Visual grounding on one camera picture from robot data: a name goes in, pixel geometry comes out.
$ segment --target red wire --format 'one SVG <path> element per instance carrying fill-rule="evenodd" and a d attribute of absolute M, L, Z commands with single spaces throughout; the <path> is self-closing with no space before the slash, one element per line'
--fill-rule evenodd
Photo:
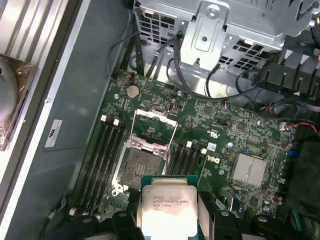
<path fill-rule="evenodd" d="M 292 125 L 293 127 L 298 127 L 298 126 L 300 126 L 300 125 L 310 126 L 310 127 L 312 127 L 312 129 L 313 129 L 316 133 L 318 133 L 317 128 L 316 128 L 313 124 L 308 123 L 308 122 L 300 122 L 300 123 L 291 124 L 291 125 Z"/>

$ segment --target green circuit board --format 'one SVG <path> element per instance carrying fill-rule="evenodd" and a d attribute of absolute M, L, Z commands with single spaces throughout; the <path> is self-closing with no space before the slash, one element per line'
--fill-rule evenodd
<path fill-rule="evenodd" d="M 99 118 L 106 116 L 107 119 L 118 119 L 120 124 L 123 123 L 123 137 L 119 140 L 121 145 L 130 136 L 137 109 L 161 113 L 178 123 L 170 146 L 171 159 L 181 143 L 189 141 L 196 146 L 199 154 L 192 174 L 198 177 L 198 191 L 208 192 L 212 204 L 216 203 L 220 190 L 225 189 L 240 201 L 240 210 L 236 213 L 240 218 L 248 212 L 251 215 L 263 213 L 275 216 L 278 205 L 273 202 L 273 196 L 278 191 L 287 158 L 287 152 L 281 146 L 292 141 L 294 129 L 290 132 L 279 131 L 279 122 L 276 121 L 263 127 L 259 124 L 261 119 L 258 117 L 240 119 L 231 115 L 225 110 L 224 102 L 198 101 L 185 94 L 177 94 L 179 89 L 172 85 L 138 75 L 128 79 L 126 77 L 128 74 L 122 70 L 117 73 L 118 81 L 111 83 L 99 115 Z M 132 85 L 139 90 L 138 96 L 134 99 L 127 94 L 128 87 Z M 252 116 L 252 112 L 244 108 L 231 106 L 229 110 L 241 117 Z M 79 204 L 77 199 L 81 195 L 103 126 L 102 121 L 98 120 L 93 130 L 74 190 L 75 206 Z M 137 115 L 133 133 L 147 142 L 165 145 L 170 142 L 174 129 L 173 126 L 158 119 Z M 238 154 L 257 156 L 266 162 L 261 186 L 232 180 L 232 171 Z M 119 180 L 126 166 L 127 155 L 128 153 L 125 153 L 122 160 L 117 176 Z M 119 157 L 120 153 L 114 156 L 114 165 Z M 219 159 L 218 163 L 209 160 L 212 158 Z M 157 174 L 161 173 L 163 168 L 164 164 L 160 164 Z M 104 217 L 109 217 L 113 212 L 127 207 L 129 193 L 112 196 L 110 180 L 104 189 L 99 190 L 107 196 L 102 202 L 96 203 L 99 204 L 99 212 Z"/>

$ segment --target ram slot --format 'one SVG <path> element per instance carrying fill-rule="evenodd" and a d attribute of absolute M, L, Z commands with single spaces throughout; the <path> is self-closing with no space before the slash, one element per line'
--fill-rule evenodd
<path fill-rule="evenodd" d="M 92 194 L 92 203 L 91 205 L 88 203 L 88 209 L 91 209 L 92 211 L 103 200 L 104 193 L 110 179 L 111 169 L 116 161 L 116 157 L 119 153 L 119 148 L 124 137 L 124 131 L 125 127 L 120 126 L 116 129 L 114 136 L 110 138 L 108 149 L 106 151 L 107 153 L 104 156 L 103 165 L 101 168 L 102 171 L 96 182 L 95 191 Z"/>
<path fill-rule="evenodd" d="M 110 122 L 106 122 L 104 125 L 104 128 L 102 129 L 99 135 L 96 147 L 93 151 L 93 154 L 90 160 L 87 173 L 83 181 L 83 187 L 82 187 L 82 191 L 80 194 L 80 201 L 79 201 L 79 207 L 83 211 L 85 210 L 84 204 L 86 203 L 86 200 L 88 199 L 88 197 L 90 197 L 88 195 L 89 195 L 89 192 L 91 192 L 92 185 L 94 184 L 94 178 L 95 178 L 95 175 L 97 174 L 98 165 L 100 163 L 99 162 L 100 155 L 104 149 L 106 138 L 109 135 L 110 130 L 112 128 L 111 124 L 112 123 Z"/>
<path fill-rule="evenodd" d="M 179 154 L 178 160 L 176 161 L 174 169 L 172 171 L 173 175 L 180 175 L 181 168 L 184 163 L 184 159 L 186 159 L 187 157 L 188 157 L 188 149 L 186 149 L 186 147 L 183 147 Z"/>
<path fill-rule="evenodd" d="M 181 168 L 178 173 L 179 175 L 186 175 L 187 174 L 188 166 L 189 166 L 190 162 L 192 162 L 193 156 L 195 153 L 194 148 L 186 147 L 185 151 L 186 151 L 186 157 L 183 159 Z"/>
<path fill-rule="evenodd" d="M 194 173 L 195 165 L 197 164 L 199 158 L 200 158 L 200 151 L 197 148 L 193 148 L 192 157 L 190 159 L 185 175 L 192 175 Z"/>
<path fill-rule="evenodd" d="M 174 157 L 169 162 L 168 171 L 166 173 L 167 175 L 173 174 L 173 171 L 175 169 L 175 166 L 177 164 L 177 161 L 179 159 L 179 156 L 180 156 L 183 148 L 184 148 L 184 146 L 182 144 L 179 144 L 178 147 L 176 148 L 175 153 L 174 153 Z"/>
<path fill-rule="evenodd" d="M 104 143 L 104 148 L 103 148 L 102 154 L 100 155 L 100 159 L 99 159 L 99 165 L 98 165 L 98 167 L 96 169 L 96 174 L 94 175 L 93 189 L 90 192 L 90 194 L 88 195 L 89 197 L 85 201 L 85 203 L 86 203 L 85 204 L 85 209 L 86 210 L 89 209 L 89 206 L 90 206 L 92 200 L 97 195 L 99 180 L 100 180 L 101 176 L 103 175 L 103 173 L 105 171 L 104 166 L 107 164 L 108 156 L 109 156 L 109 153 L 110 153 L 110 147 L 114 143 L 114 139 L 116 137 L 117 132 L 118 131 L 115 128 L 115 126 L 112 126 L 111 131 L 110 131 L 109 135 L 107 136 L 106 141 Z"/>

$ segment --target motherboard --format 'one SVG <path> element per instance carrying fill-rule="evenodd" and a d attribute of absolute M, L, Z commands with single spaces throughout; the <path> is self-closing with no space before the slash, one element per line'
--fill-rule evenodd
<path fill-rule="evenodd" d="M 103 220 L 126 209 L 142 176 L 196 175 L 198 192 L 207 192 L 218 209 L 239 218 L 276 215 L 294 129 L 280 131 L 279 122 L 250 110 L 199 101 L 127 71 L 116 78 L 93 130 L 72 214 Z"/>

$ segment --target heatsink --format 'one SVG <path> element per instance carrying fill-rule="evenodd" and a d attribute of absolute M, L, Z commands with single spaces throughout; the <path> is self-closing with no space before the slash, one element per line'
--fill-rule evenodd
<path fill-rule="evenodd" d="M 231 173 L 231 179 L 260 188 L 266 167 L 267 162 L 263 159 L 238 153 Z"/>

